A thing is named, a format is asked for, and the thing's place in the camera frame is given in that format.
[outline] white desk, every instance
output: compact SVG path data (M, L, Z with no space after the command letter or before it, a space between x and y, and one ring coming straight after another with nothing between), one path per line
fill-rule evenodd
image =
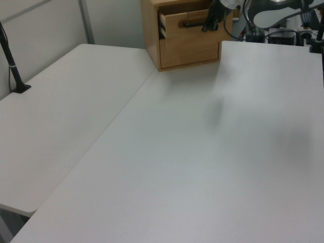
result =
M321 56L224 42L153 73L12 243L322 242L323 145Z
M81 45L0 102L0 208L31 216L155 70L145 50Z

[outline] wooden drawer unit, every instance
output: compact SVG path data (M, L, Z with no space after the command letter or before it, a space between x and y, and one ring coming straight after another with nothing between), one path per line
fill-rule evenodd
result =
M145 45L159 71L220 60L221 42L231 39L224 23L206 33L195 26L206 20L211 2L141 0ZM227 16L226 28L232 31L232 14Z

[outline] black lamp arm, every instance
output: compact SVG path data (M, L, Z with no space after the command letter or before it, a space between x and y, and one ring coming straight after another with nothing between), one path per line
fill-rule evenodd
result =
M10 48L9 48L9 43L7 40L7 36L5 34L5 30L4 30L1 22L0 22L0 43L1 43L2 49L5 53L5 56L7 58L11 72L15 78L15 81L16 81L16 88L13 90L13 92L22 94L26 90L28 90L31 86L24 84L23 81L21 80L15 60L14 60L14 58L11 54Z

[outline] black cable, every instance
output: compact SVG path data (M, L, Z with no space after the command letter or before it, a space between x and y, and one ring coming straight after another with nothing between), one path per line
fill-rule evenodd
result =
M226 33L227 33L229 36L231 36L232 38L234 38L234 39L237 40L237 41L241 41L241 39L240 39L239 37L236 37L236 36L232 35L232 34L227 30L227 28L226 28L226 19L227 19L227 11L225 11L224 29L225 29Z
M9 82L9 90L10 90L10 93L12 93L11 84L10 84L10 67L9 67L9 78L8 78L8 82Z
M297 31L294 31L294 30L279 30L279 31L275 31L273 33L270 33L270 34L266 35L265 37L267 38L267 37L269 37L269 36L271 36L273 34L279 34L279 33L284 33L284 32L294 32L294 33L297 34Z
M244 18L245 18L245 20L246 20L248 26L251 28L250 21L248 20L248 18L247 18L247 14L245 13L245 5L247 4L247 1L248 1L248 0L244 0L243 7L242 7L242 11L243 11L243 15L244 15Z

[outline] black stand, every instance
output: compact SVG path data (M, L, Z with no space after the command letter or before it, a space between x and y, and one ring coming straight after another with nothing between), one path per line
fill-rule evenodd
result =
M16 81L16 88L12 92L22 94L26 90L31 88L31 86L24 84L21 80L15 60L14 60L14 58L11 54L11 51L9 49L8 40L7 40L6 34L4 32L3 26L1 25L1 22L0 22L0 43L1 43L2 49L4 50L7 61L9 63L11 72L15 78L15 81Z
M320 53L324 54L323 51L323 33L324 33L324 15L322 15L322 18L319 23L318 33L316 39L312 39L311 47L309 48L309 52L311 53Z

